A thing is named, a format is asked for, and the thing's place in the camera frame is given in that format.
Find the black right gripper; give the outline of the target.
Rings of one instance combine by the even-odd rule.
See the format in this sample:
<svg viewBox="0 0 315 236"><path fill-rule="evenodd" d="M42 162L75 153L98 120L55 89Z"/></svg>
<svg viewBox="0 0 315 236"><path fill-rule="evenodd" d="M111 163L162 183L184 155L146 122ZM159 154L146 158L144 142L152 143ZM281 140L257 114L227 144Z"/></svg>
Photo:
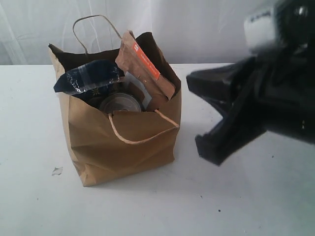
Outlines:
<svg viewBox="0 0 315 236"><path fill-rule="evenodd" d="M227 113L195 137L199 156L217 166L266 131L315 141L315 3L270 5L278 29L275 48L187 75L190 92Z"/></svg>

